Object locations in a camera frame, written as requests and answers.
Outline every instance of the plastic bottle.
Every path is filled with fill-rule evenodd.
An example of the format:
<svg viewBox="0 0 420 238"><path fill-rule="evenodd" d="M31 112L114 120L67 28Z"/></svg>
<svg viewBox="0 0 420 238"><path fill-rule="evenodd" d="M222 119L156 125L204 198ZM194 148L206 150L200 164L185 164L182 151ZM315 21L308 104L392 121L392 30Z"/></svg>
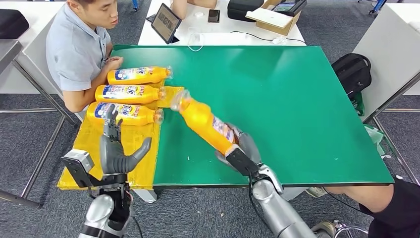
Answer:
<svg viewBox="0 0 420 238"><path fill-rule="evenodd" d="M215 117L208 105L191 98L188 90L179 92L173 98L171 109L179 111L187 126L220 153L225 154L236 143L233 130Z"/></svg>
<svg viewBox="0 0 420 238"><path fill-rule="evenodd" d="M172 78L172 68L163 67L141 67L112 70L107 75L108 83L115 84L144 84L159 83L162 80Z"/></svg>
<svg viewBox="0 0 420 238"><path fill-rule="evenodd" d="M118 111L116 121L123 119L123 125L143 126L153 122L160 124L163 121L162 109L155 111L143 106L118 103L91 103L86 112L86 116L92 121L103 123L105 113L108 111L111 104L114 104L114 110Z"/></svg>
<svg viewBox="0 0 420 238"><path fill-rule="evenodd" d="M98 102L147 104L165 98L165 88L148 85L101 85L96 88Z"/></svg>

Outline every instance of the man's hand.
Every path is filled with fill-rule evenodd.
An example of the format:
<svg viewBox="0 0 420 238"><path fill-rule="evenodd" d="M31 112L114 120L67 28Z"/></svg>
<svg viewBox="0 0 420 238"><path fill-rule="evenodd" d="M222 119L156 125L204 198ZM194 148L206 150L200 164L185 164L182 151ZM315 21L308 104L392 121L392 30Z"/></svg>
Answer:
<svg viewBox="0 0 420 238"><path fill-rule="evenodd" d="M115 105L109 107L104 120L104 134L101 136L101 167L104 175L126 174L133 171L136 165L150 150L152 138L147 137L143 144L132 155L124 155L121 145L122 119L115 124L118 112L114 111Z"/></svg>
<svg viewBox="0 0 420 238"><path fill-rule="evenodd" d="M227 125L233 130L235 137L238 140L239 147L244 151L244 153L256 164L261 163L261 156L258 148L248 133L244 133L241 129L237 128L235 125L227 123ZM216 157L224 164L236 170L225 158L225 156L219 151L215 151L214 154Z"/></svg>
<svg viewBox="0 0 420 238"><path fill-rule="evenodd" d="M119 69L122 65L123 60L123 57L112 56L106 61L104 68L107 72Z"/></svg>

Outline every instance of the silver robotic arm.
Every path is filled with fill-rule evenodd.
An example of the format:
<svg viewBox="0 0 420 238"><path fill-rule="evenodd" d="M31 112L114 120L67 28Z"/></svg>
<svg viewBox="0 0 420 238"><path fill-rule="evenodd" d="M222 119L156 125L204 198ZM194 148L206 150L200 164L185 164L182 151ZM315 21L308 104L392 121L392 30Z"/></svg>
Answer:
<svg viewBox="0 0 420 238"><path fill-rule="evenodd" d="M252 196L259 202L270 230L276 238L315 238L315 235L295 209L281 197L283 187L274 171L261 162L254 140L234 125L229 126L238 138L223 156L217 158L226 165L250 178Z"/></svg>
<svg viewBox="0 0 420 238"><path fill-rule="evenodd" d="M99 196L93 200L86 214L79 238L122 238L130 220L133 197L129 193L127 174L148 153L151 138L146 138L132 155L124 155L120 130L122 120L115 123L117 114L112 105L105 116L100 144L101 180L89 174L94 163L88 152L72 149L62 157L79 187L89 190L96 187L99 191Z"/></svg>

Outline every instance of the gray carpet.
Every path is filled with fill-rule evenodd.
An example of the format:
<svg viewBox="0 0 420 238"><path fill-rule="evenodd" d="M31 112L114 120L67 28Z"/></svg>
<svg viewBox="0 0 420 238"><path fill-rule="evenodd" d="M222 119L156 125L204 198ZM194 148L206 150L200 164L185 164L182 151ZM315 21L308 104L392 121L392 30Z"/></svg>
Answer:
<svg viewBox="0 0 420 238"><path fill-rule="evenodd" d="M120 24L109 33L116 44L136 44L149 1L139 3L133 12L130 0L119 0ZM356 0L309 0L298 26L309 45L321 45L330 61L351 52L368 29L373 17L367 13L370 2ZM420 97L405 96L395 107L420 108ZM39 95L0 95L0 108L49 107ZM400 152L420 178L418 114L382 114ZM56 113L0 115L1 189L20 194L52 134L59 116ZM55 187L63 169L59 158L70 150L77 129L65 123L45 167L30 193L44 202L41 210L31 210L0 201L1 237L72 238L77 237L91 199L84 191L61 191ZM406 174L395 159L387 159L392 174ZM226 238L272 237L253 212L244 188L165 189L159 199L147 204L137 196L133 205L145 238ZM354 205L354 202L340 197ZM306 193L292 205L313 226L322 220L341 219L348 224L368 227L371 218L352 210L329 196L312 198ZM127 237L139 237L133 224Z"/></svg>

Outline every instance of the smartphone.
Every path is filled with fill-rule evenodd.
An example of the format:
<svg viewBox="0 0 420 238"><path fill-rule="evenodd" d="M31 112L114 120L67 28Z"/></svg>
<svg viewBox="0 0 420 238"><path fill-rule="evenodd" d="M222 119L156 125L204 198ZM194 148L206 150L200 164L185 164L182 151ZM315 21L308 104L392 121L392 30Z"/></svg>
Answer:
<svg viewBox="0 0 420 238"><path fill-rule="evenodd" d="M209 10L209 22L219 23L220 21L220 10L210 9Z"/></svg>

